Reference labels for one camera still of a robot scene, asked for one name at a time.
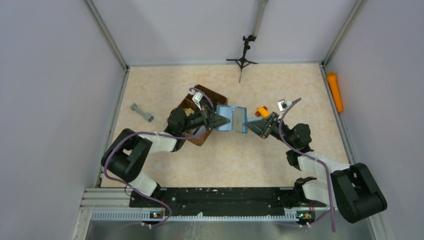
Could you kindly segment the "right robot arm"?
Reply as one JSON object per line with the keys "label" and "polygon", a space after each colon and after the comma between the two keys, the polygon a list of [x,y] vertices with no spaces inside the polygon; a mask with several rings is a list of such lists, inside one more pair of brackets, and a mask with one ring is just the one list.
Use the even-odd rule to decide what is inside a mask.
{"label": "right robot arm", "polygon": [[310,148],[311,129],[306,123],[288,127],[273,112],[269,116],[244,123],[261,139],[269,136],[284,143],[288,163],[299,171],[311,173],[308,180],[293,192],[299,206],[318,201],[336,208],[349,223],[356,223],[388,208],[388,202],[370,169],[364,163],[340,163]]}

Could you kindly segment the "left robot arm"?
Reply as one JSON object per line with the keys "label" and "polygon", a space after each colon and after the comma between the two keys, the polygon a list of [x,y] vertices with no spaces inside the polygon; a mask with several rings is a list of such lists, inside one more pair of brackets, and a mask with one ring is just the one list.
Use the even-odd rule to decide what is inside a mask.
{"label": "left robot arm", "polygon": [[104,176],[132,187],[141,193],[141,200],[147,206],[154,207],[160,202],[161,194],[157,191],[159,184],[143,171],[148,155],[179,151],[185,141],[192,139],[185,133],[200,127],[213,130],[228,123],[230,119],[216,113],[214,108],[202,106],[191,115],[182,108],[173,109],[162,132],[135,132],[125,128],[101,159]]}

